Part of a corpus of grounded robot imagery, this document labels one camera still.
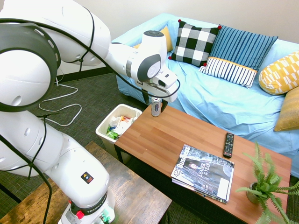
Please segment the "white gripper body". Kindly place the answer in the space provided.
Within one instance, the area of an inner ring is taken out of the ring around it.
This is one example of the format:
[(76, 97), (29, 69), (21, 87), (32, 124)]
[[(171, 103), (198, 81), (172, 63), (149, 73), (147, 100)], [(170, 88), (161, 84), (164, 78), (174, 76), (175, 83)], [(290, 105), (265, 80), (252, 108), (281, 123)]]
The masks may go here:
[(174, 102), (177, 98), (178, 81), (175, 81), (170, 87), (150, 82), (141, 82), (141, 89), (148, 92), (149, 98), (155, 97), (168, 102)]

